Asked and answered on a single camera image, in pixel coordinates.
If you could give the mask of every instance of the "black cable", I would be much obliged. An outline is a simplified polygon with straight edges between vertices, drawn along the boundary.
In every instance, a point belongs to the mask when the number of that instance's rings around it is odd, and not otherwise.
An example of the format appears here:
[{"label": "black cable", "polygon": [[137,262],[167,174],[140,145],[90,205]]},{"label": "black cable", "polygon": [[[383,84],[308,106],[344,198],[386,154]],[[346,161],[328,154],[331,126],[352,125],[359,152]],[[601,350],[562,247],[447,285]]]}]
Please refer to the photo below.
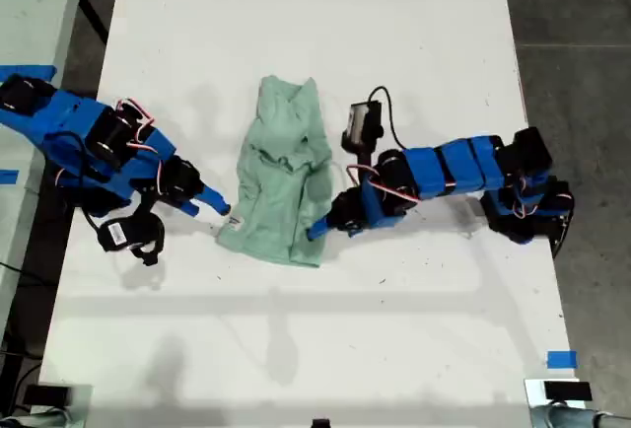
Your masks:
[{"label": "black cable", "polygon": [[33,361],[41,360],[41,356],[35,356],[34,354],[29,354],[28,352],[13,352],[13,351],[5,351],[4,349],[0,349],[0,354],[5,355],[5,356],[22,357],[24,359],[31,359]]},{"label": "black cable", "polygon": [[390,118],[390,131],[392,132],[392,137],[394,138],[394,142],[396,142],[396,144],[401,149],[406,150],[407,147],[401,144],[401,141],[398,140],[398,137],[396,136],[396,131],[394,130],[394,122],[392,121],[392,98],[390,97],[390,93],[387,90],[387,88],[385,86],[377,86],[376,88],[374,88],[373,91],[368,96],[368,101],[370,102],[373,99],[373,96],[375,95],[375,93],[378,93],[379,91],[383,91],[386,94],[387,110],[388,110],[388,115]]},{"label": "black cable", "polygon": [[574,203],[572,204],[572,209],[570,210],[570,214],[568,214],[567,222],[565,223],[565,228],[563,228],[563,234],[559,238],[559,242],[556,243],[554,249],[552,250],[552,258],[556,258],[559,251],[563,247],[563,243],[565,243],[565,238],[568,236],[568,231],[570,230],[570,224],[572,224],[572,218],[574,218]]},{"label": "black cable", "polygon": [[23,376],[20,377],[20,379],[18,380],[18,383],[16,384],[15,389],[13,390],[13,397],[11,398],[11,405],[9,406],[9,413],[13,414],[14,411],[16,411],[16,406],[17,402],[18,402],[18,394],[20,392],[20,387],[22,386],[22,384],[24,383],[24,381],[27,379],[27,377],[32,374],[33,372],[35,372],[37,369],[39,369],[41,367],[41,363],[36,364],[34,366],[32,366],[30,369],[28,369]]},{"label": "black cable", "polygon": [[26,275],[27,277],[32,278],[33,280],[36,280],[43,287],[56,287],[57,286],[55,283],[44,280],[39,275],[29,272],[28,270],[25,270],[24,268],[14,267],[13,265],[9,265],[8,263],[4,263],[4,262],[0,262],[0,265],[2,265],[5,268],[8,268],[9,270],[13,270],[14,272],[21,273],[22,275]]},{"label": "black cable", "polygon": [[[44,138],[46,139],[54,139],[56,137],[72,137],[79,144],[79,147],[81,148],[81,167],[79,167],[79,188],[83,189],[83,177],[84,177],[86,166],[88,165],[88,151],[86,149],[86,144],[83,143],[83,140],[78,134],[76,134],[75,132],[71,132],[69,130],[62,130],[60,132],[52,132],[44,136]],[[99,226],[97,226],[95,221],[92,219],[92,216],[88,214],[88,212],[84,209],[83,206],[81,206],[81,209],[83,210],[83,215],[86,217],[86,221],[88,221],[88,224],[90,225],[90,227],[94,229],[95,232],[98,232]]]}]

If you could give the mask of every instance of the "electrical wire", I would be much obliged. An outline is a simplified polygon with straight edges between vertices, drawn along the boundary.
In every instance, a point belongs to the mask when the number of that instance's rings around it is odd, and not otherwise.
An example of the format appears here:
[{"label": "electrical wire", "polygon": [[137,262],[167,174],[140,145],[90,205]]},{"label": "electrical wire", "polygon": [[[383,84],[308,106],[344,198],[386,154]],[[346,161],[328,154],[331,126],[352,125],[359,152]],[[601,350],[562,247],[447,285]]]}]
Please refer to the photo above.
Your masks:
[{"label": "electrical wire", "polygon": [[366,170],[368,172],[372,172],[373,174],[375,174],[376,176],[379,176],[379,172],[374,169],[373,167],[369,167],[368,165],[347,165],[346,166],[346,175],[348,175],[349,178],[351,178],[351,181],[353,181],[353,184],[355,186],[359,186],[359,182],[357,181],[357,179],[355,177],[353,177],[353,174],[351,174],[351,170]]},{"label": "electrical wire", "polygon": [[[347,165],[346,166],[346,174],[351,178],[351,180],[353,181],[353,184],[355,184],[355,186],[359,186],[359,183],[357,182],[357,179],[355,177],[353,177],[353,174],[351,174],[351,170],[356,169],[356,170],[366,170],[368,172],[373,173],[376,176],[379,176],[379,172],[377,171],[377,169],[374,169],[373,167],[369,167],[368,165]],[[412,201],[413,203],[420,203],[421,199],[417,198],[416,196],[412,196],[411,194],[406,194],[406,193],[401,193],[400,191],[397,191],[395,189],[392,188],[388,188],[387,186],[383,186],[382,184],[378,184],[375,183],[374,181],[368,179],[368,183],[370,184],[370,186],[376,188],[376,189],[380,189],[381,191],[384,191],[386,193],[389,194],[393,194],[394,196],[398,196],[399,198],[402,199],[406,199],[407,201]]]},{"label": "electrical wire", "polygon": [[392,137],[394,138],[394,142],[396,142],[396,144],[401,149],[406,150],[407,147],[405,147],[403,144],[401,144],[401,141],[398,140],[398,137],[396,136],[396,131],[394,130],[394,122],[392,121],[392,98],[390,97],[390,93],[387,90],[387,88],[385,86],[377,86],[376,88],[374,88],[373,91],[368,96],[368,101],[370,102],[373,99],[373,96],[376,93],[378,93],[379,91],[383,91],[386,94],[387,110],[388,110],[388,115],[389,115],[389,118],[390,118],[390,131],[392,132]]},{"label": "electrical wire", "polygon": [[55,186],[57,186],[57,184],[59,183],[59,177],[61,177],[61,174],[63,174],[65,170],[66,169],[59,169],[59,172],[57,172],[57,175],[55,175]]},{"label": "electrical wire", "polygon": [[[70,130],[52,132],[44,136],[44,138],[46,139],[54,139],[56,137],[71,137],[77,142],[77,144],[79,144],[79,148],[81,149],[81,167],[79,167],[79,188],[83,189],[84,188],[83,177],[85,173],[85,168],[88,165],[88,150],[86,149],[86,144],[83,143],[83,140],[81,139],[81,137],[79,137],[78,134]],[[98,232],[99,226],[96,225],[95,221],[92,219],[92,216],[88,214],[88,212],[83,208],[83,206],[81,209],[83,210],[83,215],[86,217],[86,221],[88,221],[88,224],[90,225],[90,227],[94,229],[96,232]]]},{"label": "electrical wire", "polygon": [[556,245],[554,246],[554,249],[552,250],[552,258],[556,257],[559,251],[561,250],[561,248],[563,247],[565,238],[568,235],[568,229],[570,229],[570,224],[572,224],[572,219],[574,218],[574,197],[571,194],[566,194],[566,193],[559,193],[557,194],[557,196],[571,199],[572,208],[570,209],[570,213],[568,214],[566,221],[563,223],[564,226],[563,226],[563,232],[561,233],[561,237],[559,238]]},{"label": "electrical wire", "polygon": [[374,183],[371,180],[368,180],[368,183],[376,189],[380,189],[381,191],[384,191],[386,193],[393,194],[394,196],[398,196],[402,199],[406,199],[407,201],[411,201],[413,203],[420,203],[422,201],[421,198],[417,198],[416,196],[412,196],[411,194],[401,193],[400,191],[388,188],[387,186],[383,186],[382,184]]},{"label": "electrical wire", "polygon": [[[158,151],[156,149],[154,149],[153,147],[149,145],[127,142],[127,147],[131,147],[132,149],[148,150],[150,152],[153,152],[156,155],[160,155],[158,154]],[[161,176],[162,176],[162,160],[158,162],[158,171],[156,172],[156,190],[158,191],[158,194],[162,194],[162,190],[160,189]]]},{"label": "electrical wire", "polygon": [[15,356],[15,357],[23,357],[24,359],[32,359],[34,361],[40,361],[41,360],[41,356],[34,356],[33,354],[29,354],[26,352],[12,352],[12,351],[5,351],[4,349],[0,349],[0,354],[5,355],[5,356]]},{"label": "electrical wire", "polygon": [[56,287],[57,285],[55,285],[53,282],[49,282],[47,280],[44,280],[43,278],[41,278],[39,275],[29,272],[28,270],[25,270],[23,268],[18,268],[18,267],[14,267],[13,265],[9,265],[8,263],[4,263],[4,262],[0,262],[0,265],[2,265],[5,268],[8,268],[9,270],[12,270],[16,273],[20,273],[22,275],[25,275],[29,278],[32,278],[33,280],[36,280],[37,282],[39,282],[42,286],[44,287]]},{"label": "electrical wire", "polygon": [[22,386],[22,384],[24,383],[24,381],[27,379],[27,377],[32,374],[33,372],[35,372],[37,369],[39,369],[41,367],[41,363],[36,364],[34,366],[32,366],[30,369],[28,369],[23,376],[20,377],[20,379],[18,380],[18,383],[16,384],[16,387],[13,391],[13,397],[11,398],[11,405],[9,405],[9,413],[13,414],[13,412],[16,410],[17,402],[18,402],[18,394],[20,393],[20,387]]},{"label": "electrical wire", "polygon": [[123,105],[123,103],[125,103],[125,102],[128,102],[132,106],[134,106],[147,119],[140,127],[138,127],[138,130],[136,130],[136,136],[135,136],[136,142],[142,143],[141,140],[140,140],[140,131],[142,129],[144,129],[145,127],[148,127],[151,124],[153,124],[156,119],[154,118],[153,115],[151,115],[149,112],[147,112],[142,106],[140,106],[136,102],[136,100],[134,100],[133,98],[127,98],[126,100],[118,100],[118,102],[116,103],[116,110],[120,110],[122,105]]}]

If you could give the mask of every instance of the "red and white wire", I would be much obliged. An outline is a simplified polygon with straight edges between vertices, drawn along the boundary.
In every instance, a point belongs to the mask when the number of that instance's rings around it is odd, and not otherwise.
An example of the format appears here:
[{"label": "red and white wire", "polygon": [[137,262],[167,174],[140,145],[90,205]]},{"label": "red and white wire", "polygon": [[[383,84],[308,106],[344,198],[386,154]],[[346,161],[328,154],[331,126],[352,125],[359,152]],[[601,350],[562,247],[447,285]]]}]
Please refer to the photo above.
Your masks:
[{"label": "red and white wire", "polygon": [[[158,155],[158,151],[149,145],[127,142],[127,147],[131,147],[132,149],[148,150],[149,152],[153,152],[154,154]],[[158,162],[158,172],[156,173],[156,190],[158,190],[158,194],[162,194],[162,190],[160,189],[161,175],[162,175],[162,160]]]},{"label": "red and white wire", "polygon": [[[374,169],[373,167],[369,167],[368,165],[348,165],[346,166],[346,174],[348,174],[348,176],[351,178],[351,180],[353,181],[353,184],[355,184],[355,186],[358,186],[359,183],[357,182],[357,180],[355,179],[355,177],[353,177],[353,174],[351,174],[351,170],[355,169],[355,170],[366,170],[367,172],[371,172],[373,173],[373,175],[376,175],[377,177],[379,176],[379,172]],[[394,196],[398,196],[399,198],[402,199],[406,199],[408,201],[412,201],[413,203],[420,203],[421,200],[419,198],[417,198],[416,196],[412,196],[406,193],[401,193],[400,191],[397,191],[395,189],[392,188],[388,188],[387,186],[383,186],[382,184],[377,184],[373,181],[371,181],[370,179],[368,180],[368,183],[370,184],[370,186],[376,188],[376,189],[380,189],[381,191],[385,192],[385,193],[389,193],[389,194],[393,194]]]},{"label": "red and white wire", "polygon": [[384,192],[389,193],[389,194],[393,194],[394,196],[398,196],[399,198],[406,199],[406,200],[411,201],[413,203],[420,203],[422,201],[421,198],[418,198],[416,196],[412,196],[411,194],[401,193],[400,191],[397,191],[397,190],[392,189],[392,188],[388,188],[387,186],[383,186],[381,184],[376,184],[376,183],[374,183],[374,182],[372,182],[370,180],[368,180],[368,183],[371,186],[373,186],[374,188],[376,188],[376,189],[380,189],[381,191],[384,191]]},{"label": "red and white wire", "polygon": [[57,175],[55,176],[55,186],[59,183],[59,177],[61,177],[61,174],[63,174],[65,170],[66,169],[59,169],[59,172],[57,172]]},{"label": "red and white wire", "polygon": [[349,178],[351,178],[351,181],[353,181],[353,184],[355,186],[358,186],[359,183],[357,182],[357,180],[355,179],[355,177],[353,177],[353,174],[351,174],[351,170],[366,170],[368,172],[372,172],[374,175],[379,176],[379,172],[374,169],[373,167],[369,167],[368,165],[347,165],[346,166],[346,174],[348,175]]},{"label": "red and white wire", "polygon": [[120,110],[120,108],[122,107],[122,104],[127,101],[128,103],[130,103],[132,106],[134,106],[136,109],[138,109],[138,111],[145,116],[145,119],[147,119],[145,122],[143,122],[140,127],[138,127],[138,130],[136,131],[136,142],[141,143],[140,141],[140,131],[142,129],[144,129],[145,127],[151,125],[154,123],[154,121],[156,120],[155,117],[153,115],[151,115],[149,112],[147,112],[142,106],[140,106],[136,100],[134,100],[133,98],[127,98],[126,100],[118,100],[118,103],[116,103],[116,110]]}]

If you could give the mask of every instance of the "label sticker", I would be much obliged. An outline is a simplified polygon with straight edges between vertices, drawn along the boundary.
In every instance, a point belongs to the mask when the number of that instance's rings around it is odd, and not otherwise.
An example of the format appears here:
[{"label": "label sticker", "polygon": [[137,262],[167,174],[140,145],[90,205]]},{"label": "label sticker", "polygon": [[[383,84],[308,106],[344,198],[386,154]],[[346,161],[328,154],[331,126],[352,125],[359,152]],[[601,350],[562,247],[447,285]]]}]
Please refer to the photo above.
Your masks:
[{"label": "label sticker", "polygon": [[122,232],[120,224],[112,223],[107,226],[107,228],[109,229],[109,234],[111,235],[115,246],[120,246],[121,244],[125,244],[127,242],[127,238],[125,237],[125,233]]},{"label": "label sticker", "polygon": [[244,224],[244,222],[245,222],[244,218],[233,214],[228,218],[228,222],[226,223],[226,226],[231,228],[233,231],[238,231],[241,228],[241,226]]}]

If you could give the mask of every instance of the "white tabletop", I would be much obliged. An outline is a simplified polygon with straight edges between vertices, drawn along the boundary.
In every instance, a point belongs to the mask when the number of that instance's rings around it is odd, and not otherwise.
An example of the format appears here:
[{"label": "white tabletop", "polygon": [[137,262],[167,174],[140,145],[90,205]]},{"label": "white tabletop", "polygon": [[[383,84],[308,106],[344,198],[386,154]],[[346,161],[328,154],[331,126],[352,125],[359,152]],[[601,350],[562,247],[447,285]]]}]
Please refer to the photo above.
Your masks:
[{"label": "white tabletop", "polygon": [[[100,99],[134,97],[234,203],[268,74],[317,82],[336,192],[348,107],[377,85],[409,146],[526,126],[506,0],[116,0]],[[319,269],[218,247],[210,209],[158,210],[154,267],[73,221],[41,379],[92,386],[91,428],[521,428],[523,379],[568,349],[547,241],[510,243],[464,197],[332,234]]]}]

